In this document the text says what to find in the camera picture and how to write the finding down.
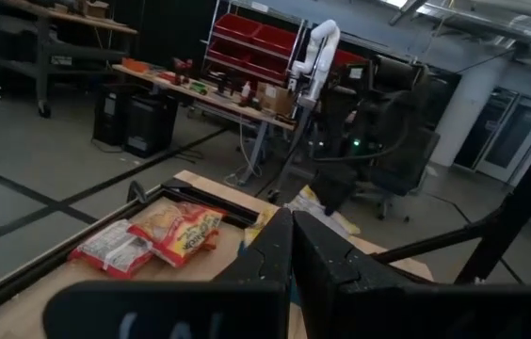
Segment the black floor tape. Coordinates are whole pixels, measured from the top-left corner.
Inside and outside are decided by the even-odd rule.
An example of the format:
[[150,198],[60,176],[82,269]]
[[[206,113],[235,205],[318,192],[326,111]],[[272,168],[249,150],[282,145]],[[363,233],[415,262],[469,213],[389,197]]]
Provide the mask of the black floor tape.
[[[455,202],[450,202],[449,200],[446,200],[442,197],[438,197],[434,194],[431,194],[431,193],[426,193],[429,197],[431,198],[435,198],[439,201],[442,201],[442,202],[447,202],[449,204],[451,204],[452,206],[454,206],[454,208],[456,209],[456,211],[462,216],[462,218],[464,218],[464,221],[466,221],[467,223],[471,223],[472,221],[466,217],[466,214],[464,214],[464,212],[462,211],[462,209],[460,208],[460,206],[458,206],[457,203]],[[521,277],[519,277],[519,275],[517,274],[517,272],[514,271],[514,269],[512,269],[512,267],[507,263],[506,260],[504,260],[504,258],[500,259],[500,264],[502,264],[502,266],[508,271],[508,273],[510,274],[510,276],[512,276],[512,279],[514,279],[517,283],[520,283],[520,284],[524,284],[524,281],[523,279],[521,279]]]
[[28,214],[26,216],[23,216],[23,217],[20,217],[20,218],[17,218],[15,220],[13,220],[12,222],[9,222],[8,224],[6,225],[2,225],[0,226],[0,237],[1,236],[4,236],[4,235],[7,235],[7,234],[10,234],[12,232],[15,232],[21,228],[23,228],[24,226],[32,223],[32,222],[35,222],[35,221],[38,221],[42,218],[45,218],[47,216],[49,216],[50,214],[54,213],[54,212],[62,212],[72,218],[76,218],[78,220],[81,220],[87,224],[91,224],[91,223],[94,223],[97,221],[97,219],[95,217],[92,217],[84,212],[81,212],[79,210],[76,210],[72,207],[70,207],[71,204],[73,203],[76,203],[76,202],[79,202],[81,200],[84,200],[85,198],[103,190],[103,189],[106,189],[106,188],[109,188],[111,187],[112,185],[120,182],[120,181],[123,181],[127,178],[130,178],[144,170],[147,170],[155,165],[158,165],[160,164],[161,162],[165,161],[165,160],[168,160],[182,152],[185,152],[185,151],[188,151],[189,149],[195,147],[195,146],[198,146],[200,144],[202,144],[203,142],[205,141],[208,141],[214,137],[217,137],[219,135],[221,135],[222,133],[224,133],[225,131],[227,131],[228,129],[227,128],[222,128],[206,137],[202,137],[198,140],[195,140],[181,148],[178,148],[176,150],[172,150],[170,152],[167,152],[161,156],[158,156],[157,158],[141,165],[141,166],[138,166],[134,169],[130,169],[128,171],[126,171],[125,173],[122,173],[116,177],[113,177],[109,180],[106,180],[98,185],[95,185],[93,187],[90,187],[82,192],[79,192],[75,195],[72,195],[70,196],[69,198],[67,199],[64,199],[60,202],[58,201],[55,201],[54,199],[50,198],[50,197],[47,197],[27,186],[24,186],[24,185],[21,185],[21,184],[18,184],[8,178],[5,178],[3,176],[0,175],[0,185],[1,186],[4,186],[8,189],[11,189],[17,193],[20,193],[24,196],[26,196],[27,198],[30,198],[34,201],[37,201],[37,202],[41,202],[43,204],[45,204],[46,206],[41,208],[40,210],[36,211],[36,212],[33,212],[31,214]]

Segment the storage rack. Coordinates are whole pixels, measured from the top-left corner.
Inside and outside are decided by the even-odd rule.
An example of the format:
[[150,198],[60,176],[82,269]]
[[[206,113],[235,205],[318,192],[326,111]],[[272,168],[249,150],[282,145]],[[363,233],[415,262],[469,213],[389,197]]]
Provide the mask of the storage rack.
[[[233,14],[233,11],[240,8],[296,24],[298,30],[292,33],[269,24],[247,19],[242,15]],[[234,25],[239,30],[245,30],[245,32],[234,31]],[[283,86],[291,65],[297,58],[298,51],[303,44],[307,27],[307,20],[279,12],[259,3],[246,0],[217,0],[201,70],[205,73],[212,64],[216,64],[247,74],[254,79]],[[268,31],[276,34],[276,41],[268,39],[266,35]],[[217,50],[218,43],[223,43],[226,47],[235,50],[229,54],[221,53]],[[286,64],[284,68],[280,67],[278,72],[273,72],[269,67],[264,67],[259,63],[251,63],[252,59],[280,65],[281,61],[284,60]]]
[[[16,73],[29,76],[36,81],[36,93],[38,99],[38,111],[40,116],[50,118],[51,108],[48,104],[48,76],[51,74],[114,74],[108,67],[92,67],[88,69],[79,68],[65,68],[51,63],[51,57],[78,57],[83,59],[104,60],[104,61],[119,61],[123,57],[129,56],[130,39],[137,34],[134,29],[128,28],[125,25],[110,23],[108,21],[97,21],[87,19],[79,15],[71,15],[67,13],[60,13],[49,8],[39,5],[34,5],[26,0],[0,0],[0,6],[16,8],[27,13],[33,14],[37,17],[35,26],[38,29],[37,34],[37,54],[36,62],[22,62],[17,60],[9,60],[0,57],[0,67],[9,69]],[[121,50],[103,49],[75,46],[69,43],[53,41],[50,38],[50,23],[51,20],[58,19],[72,23],[85,24],[91,29],[103,28],[111,32],[116,31],[122,33],[122,48]]]

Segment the black clamp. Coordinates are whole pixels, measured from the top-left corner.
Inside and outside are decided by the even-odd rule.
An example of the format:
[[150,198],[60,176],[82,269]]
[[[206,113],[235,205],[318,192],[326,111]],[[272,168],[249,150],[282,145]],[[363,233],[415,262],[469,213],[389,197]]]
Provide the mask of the black clamp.
[[133,199],[136,198],[140,203],[146,203],[146,201],[148,200],[146,198],[146,191],[144,190],[144,187],[142,187],[139,182],[134,180],[130,183],[129,188],[127,189],[126,202],[131,202]]

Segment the wooden tabletop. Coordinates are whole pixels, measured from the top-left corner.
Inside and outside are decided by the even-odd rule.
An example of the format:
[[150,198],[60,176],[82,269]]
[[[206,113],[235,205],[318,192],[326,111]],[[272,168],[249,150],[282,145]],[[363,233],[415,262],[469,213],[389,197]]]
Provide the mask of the wooden tabletop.
[[[203,191],[218,195],[230,202],[243,205],[255,212],[265,208],[276,208],[268,202],[260,201],[247,194],[228,186],[215,183],[209,179],[189,171],[182,171],[175,175],[177,179],[199,188]],[[132,218],[141,221],[162,210],[164,204],[169,203],[161,199],[147,207]],[[220,236],[217,248],[212,251],[200,251],[182,268],[173,268],[158,259],[152,259],[142,267],[135,276],[138,280],[151,281],[209,281],[225,266],[231,263],[237,254],[240,241],[243,239],[242,230],[228,225],[220,225]],[[383,248],[367,241],[351,237],[350,241],[366,253],[381,251]],[[395,263],[398,267],[413,274],[431,279],[432,276],[426,265],[414,260],[402,260]],[[41,313],[47,301],[59,290],[73,284],[87,280],[105,280],[108,277],[101,271],[89,267],[83,261],[68,262],[25,289],[17,297],[0,306],[0,338],[8,339],[41,339],[45,335],[41,325]],[[303,315],[296,304],[291,304],[289,313],[288,338],[307,338]]]
[[[150,82],[160,86],[161,88],[173,89],[173,90],[179,91],[179,92],[181,92],[181,93],[183,93],[185,95],[191,96],[191,97],[193,97],[195,99],[198,99],[198,100],[200,100],[202,102],[205,102],[205,103],[207,103],[209,105],[213,105],[213,106],[216,106],[216,107],[219,107],[219,108],[223,108],[224,110],[232,111],[234,113],[240,114],[240,115],[245,116],[245,117],[249,117],[249,118],[252,118],[252,119],[255,119],[255,120],[258,120],[258,121],[266,121],[268,123],[280,126],[280,127],[285,128],[287,130],[290,130],[290,131],[295,129],[295,126],[293,126],[291,124],[288,124],[288,123],[285,123],[285,122],[282,122],[282,121],[277,121],[272,116],[267,115],[266,113],[260,112],[260,111],[258,111],[256,109],[253,109],[253,108],[250,108],[250,107],[241,107],[241,106],[239,106],[238,104],[234,103],[231,100],[219,100],[218,98],[214,97],[214,95],[209,95],[209,94],[201,95],[201,94],[197,93],[194,90],[188,89],[187,87],[173,85],[173,84],[170,83],[170,81],[168,81],[166,79],[163,79],[163,78],[160,78],[160,77],[158,77],[158,76],[156,76],[154,74],[151,74],[151,73],[138,73],[138,72],[135,72],[135,71],[132,71],[132,70],[129,70],[129,69],[123,67],[123,65],[114,65],[113,69],[117,70],[117,71],[120,71],[120,72],[123,72],[123,73],[126,73],[126,74],[129,74],[129,75],[132,75],[132,76],[135,76],[137,78],[140,78],[140,79],[143,79],[143,80],[146,80],[146,81],[150,81]],[[216,91],[216,89],[214,87],[212,87],[212,86],[210,86],[208,84],[205,84],[205,85],[207,85],[210,88],[210,91],[209,91],[210,93]]]
[[30,2],[26,0],[0,0],[1,4],[4,4],[6,6],[18,8],[20,10],[24,10],[26,12],[42,16],[42,17],[50,17],[50,18],[56,18],[60,20],[66,20],[74,23],[79,24],[87,24],[94,27],[100,27],[105,29],[110,29],[113,31],[118,31],[121,33],[127,33],[127,34],[137,34],[137,31],[135,29],[132,29],[125,24],[119,24],[112,20],[108,19],[101,19],[101,18],[94,18],[94,17],[83,17],[76,14],[69,14],[69,13],[61,13],[58,11],[55,11],[53,8],[46,8],[38,5],[31,4]]

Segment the bottle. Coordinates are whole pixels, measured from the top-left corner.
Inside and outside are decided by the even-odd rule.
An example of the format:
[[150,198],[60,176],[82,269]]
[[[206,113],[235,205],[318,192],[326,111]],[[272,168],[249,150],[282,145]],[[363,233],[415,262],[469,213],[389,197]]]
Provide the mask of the bottle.
[[243,90],[240,92],[240,99],[242,101],[247,101],[250,95],[250,81],[247,81],[245,83],[245,86],[243,86]]

